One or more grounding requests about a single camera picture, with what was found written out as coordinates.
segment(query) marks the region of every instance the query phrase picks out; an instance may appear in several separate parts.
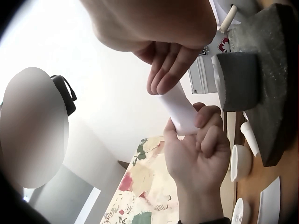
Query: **black bag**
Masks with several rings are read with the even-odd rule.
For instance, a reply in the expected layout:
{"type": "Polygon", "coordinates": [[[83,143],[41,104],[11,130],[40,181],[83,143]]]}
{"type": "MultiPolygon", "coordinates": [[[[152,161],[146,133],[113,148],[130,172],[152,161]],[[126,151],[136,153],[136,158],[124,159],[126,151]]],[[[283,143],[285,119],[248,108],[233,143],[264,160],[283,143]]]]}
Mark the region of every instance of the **black bag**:
{"type": "Polygon", "coordinates": [[[64,77],[62,77],[60,75],[54,75],[54,76],[51,76],[51,79],[53,80],[56,88],[60,92],[62,99],[64,101],[64,104],[65,104],[68,116],[70,116],[76,110],[74,101],[77,99],[77,97],[76,97],[75,92],[73,91],[70,84],[68,83],[68,81],[66,81],[66,79],[64,77]],[[72,97],[70,96],[70,93],[68,92],[65,82],[68,84],[68,87],[70,88],[72,97]]]}

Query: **sleeve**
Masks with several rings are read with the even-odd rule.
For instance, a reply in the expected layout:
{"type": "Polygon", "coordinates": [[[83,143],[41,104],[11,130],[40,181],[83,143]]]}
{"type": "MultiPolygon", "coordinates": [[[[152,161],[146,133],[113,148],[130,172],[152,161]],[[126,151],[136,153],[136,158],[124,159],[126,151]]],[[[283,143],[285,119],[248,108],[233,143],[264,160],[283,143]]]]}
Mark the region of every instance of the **sleeve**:
{"type": "Polygon", "coordinates": [[[231,221],[229,220],[229,218],[224,217],[222,219],[217,219],[217,220],[213,220],[205,223],[199,223],[199,224],[231,224],[231,221]]]}

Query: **gray stone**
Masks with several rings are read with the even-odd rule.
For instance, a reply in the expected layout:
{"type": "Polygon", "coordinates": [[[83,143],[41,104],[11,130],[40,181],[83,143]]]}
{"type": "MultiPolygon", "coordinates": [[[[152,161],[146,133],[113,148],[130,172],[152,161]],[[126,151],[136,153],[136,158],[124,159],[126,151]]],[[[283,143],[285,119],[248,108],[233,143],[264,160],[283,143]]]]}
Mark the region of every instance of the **gray stone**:
{"type": "Polygon", "coordinates": [[[247,110],[263,165],[275,166],[298,130],[298,22],[293,9],[273,4],[233,28],[232,52],[256,53],[260,102],[247,110]]]}

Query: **white paper sheet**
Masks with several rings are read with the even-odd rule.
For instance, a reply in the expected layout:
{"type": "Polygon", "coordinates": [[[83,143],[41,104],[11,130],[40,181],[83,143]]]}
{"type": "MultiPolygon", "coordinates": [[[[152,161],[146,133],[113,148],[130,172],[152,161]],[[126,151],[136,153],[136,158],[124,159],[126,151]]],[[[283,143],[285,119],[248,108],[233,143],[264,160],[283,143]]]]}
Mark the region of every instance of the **white paper sheet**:
{"type": "Polygon", "coordinates": [[[197,133],[198,128],[194,125],[197,111],[187,99],[180,82],[166,94],[158,97],[168,110],[178,136],[197,133]]]}
{"type": "Polygon", "coordinates": [[[260,194],[257,224],[278,224],[280,212],[280,178],[276,178],[260,194]]]}

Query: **white pestle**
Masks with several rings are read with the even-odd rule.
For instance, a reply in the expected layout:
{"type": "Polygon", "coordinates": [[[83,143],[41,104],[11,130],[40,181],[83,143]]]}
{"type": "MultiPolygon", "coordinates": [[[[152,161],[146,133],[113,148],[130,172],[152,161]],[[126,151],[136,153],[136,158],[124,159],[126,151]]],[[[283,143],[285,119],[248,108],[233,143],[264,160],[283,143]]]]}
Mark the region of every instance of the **white pestle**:
{"type": "Polygon", "coordinates": [[[227,16],[225,17],[224,21],[222,22],[219,31],[221,33],[226,33],[227,29],[231,25],[231,22],[233,21],[236,13],[237,13],[238,8],[235,5],[232,5],[230,11],[228,12],[227,16]]]}
{"type": "Polygon", "coordinates": [[[256,157],[259,153],[259,146],[257,144],[257,140],[255,139],[253,130],[251,128],[251,125],[249,122],[244,122],[241,125],[241,132],[245,136],[246,141],[248,142],[248,145],[253,153],[253,155],[256,157]]]}

